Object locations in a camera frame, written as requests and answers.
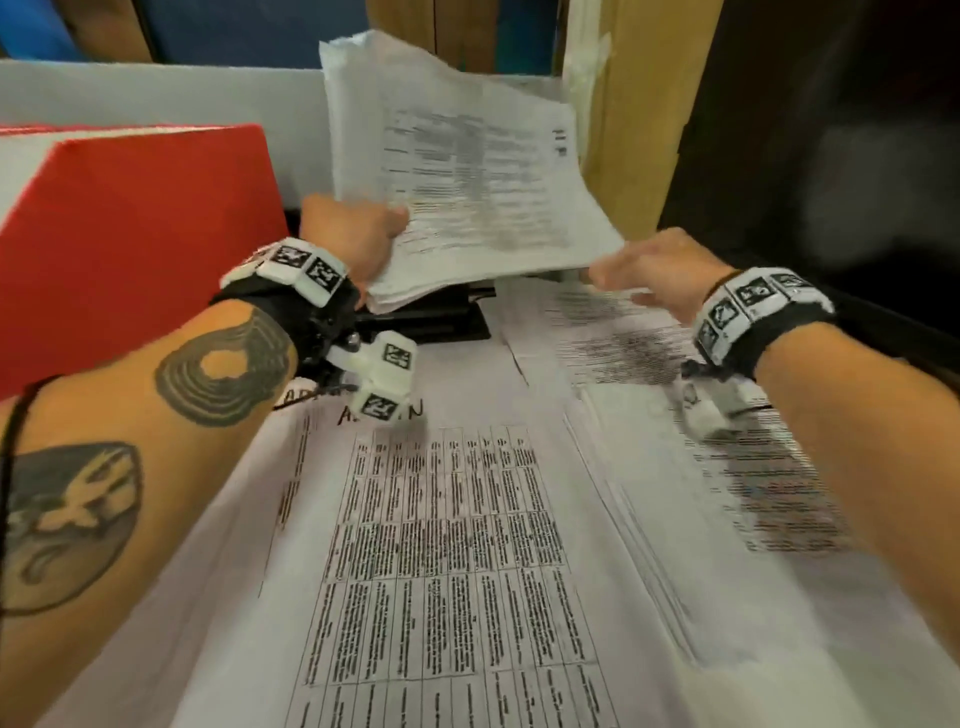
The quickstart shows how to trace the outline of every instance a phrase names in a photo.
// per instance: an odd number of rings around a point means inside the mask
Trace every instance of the tattoo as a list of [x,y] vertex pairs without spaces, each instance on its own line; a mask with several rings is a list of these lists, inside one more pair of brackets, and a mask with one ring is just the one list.
[[[169,354],[156,369],[156,390],[197,425],[236,425],[258,404],[279,396],[290,368],[289,347],[283,329],[255,308],[245,324],[205,333]],[[243,372],[235,376],[207,373],[205,360],[230,352],[246,356]]]
[[65,445],[13,459],[3,612],[59,606],[123,551],[140,511],[143,473],[127,443]]

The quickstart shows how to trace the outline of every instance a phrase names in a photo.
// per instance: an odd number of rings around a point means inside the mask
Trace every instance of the hand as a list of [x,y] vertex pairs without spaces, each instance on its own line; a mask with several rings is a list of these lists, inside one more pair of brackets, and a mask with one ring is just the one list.
[[649,288],[651,293],[637,293],[631,300],[666,308],[689,326],[711,289],[734,270],[680,228],[671,228],[627,243],[593,263],[588,274],[602,291]]
[[309,195],[303,200],[300,239],[330,251],[347,265],[362,302],[390,260],[394,238],[409,222],[404,206],[339,203],[327,195]]

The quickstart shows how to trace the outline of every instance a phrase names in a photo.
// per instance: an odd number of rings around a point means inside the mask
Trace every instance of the forearm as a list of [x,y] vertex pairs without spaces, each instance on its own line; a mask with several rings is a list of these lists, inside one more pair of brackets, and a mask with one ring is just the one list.
[[858,534],[960,656],[957,398],[827,324],[783,335],[756,377]]
[[[282,329],[231,301],[40,393],[13,465],[0,724],[32,724],[97,654],[296,366]],[[11,409],[0,404],[0,423]]]

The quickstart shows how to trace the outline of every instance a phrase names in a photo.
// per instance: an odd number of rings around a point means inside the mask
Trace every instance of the man's right hand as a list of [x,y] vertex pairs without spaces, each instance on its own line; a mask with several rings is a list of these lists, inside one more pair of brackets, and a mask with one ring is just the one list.
[[600,258],[589,278],[601,291],[649,288],[633,295],[633,302],[666,308],[689,326],[717,282],[733,272],[680,228],[671,228]]

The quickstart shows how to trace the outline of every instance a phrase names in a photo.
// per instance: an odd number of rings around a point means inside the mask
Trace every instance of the red binder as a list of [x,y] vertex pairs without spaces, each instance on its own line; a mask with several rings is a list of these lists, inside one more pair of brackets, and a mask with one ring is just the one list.
[[263,131],[0,131],[0,399],[203,310],[287,235]]

